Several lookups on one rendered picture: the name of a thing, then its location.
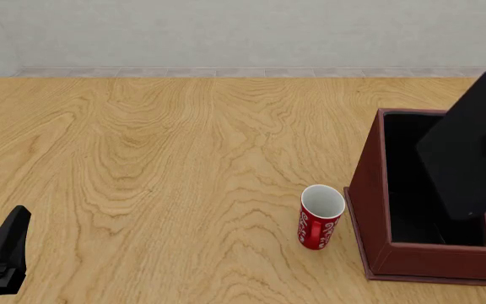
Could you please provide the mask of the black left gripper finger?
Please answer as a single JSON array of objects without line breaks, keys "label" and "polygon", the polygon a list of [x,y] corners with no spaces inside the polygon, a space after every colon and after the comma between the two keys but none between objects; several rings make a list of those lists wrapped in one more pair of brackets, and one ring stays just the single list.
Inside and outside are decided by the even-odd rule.
[{"label": "black left gripper finger", "polygon": [[26,270],[25,240],[31,212],[17,205],[0,226],[0,268]]}]

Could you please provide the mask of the red-brown desk caddy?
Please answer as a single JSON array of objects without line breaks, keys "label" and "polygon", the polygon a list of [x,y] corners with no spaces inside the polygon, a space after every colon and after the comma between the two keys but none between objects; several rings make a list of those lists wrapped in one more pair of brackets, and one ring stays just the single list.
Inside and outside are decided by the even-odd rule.
[{"label": "red-brown desk caddy", "polygon": [[344,195],[366,278],[486,285],[486,213],[452,220],[415,144],[443,111],[380,109]]}]

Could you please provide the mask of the red mug with white print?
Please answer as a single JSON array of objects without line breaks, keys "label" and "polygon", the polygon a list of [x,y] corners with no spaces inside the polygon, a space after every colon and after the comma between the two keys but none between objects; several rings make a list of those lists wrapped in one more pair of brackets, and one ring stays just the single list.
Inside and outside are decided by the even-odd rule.
[{"label": "red mug with white print", "polygon": [[326,247],[345,209],[345,199],[336,189],[323,184],[307,187],[300,196],[301,245],[310,250]]}]

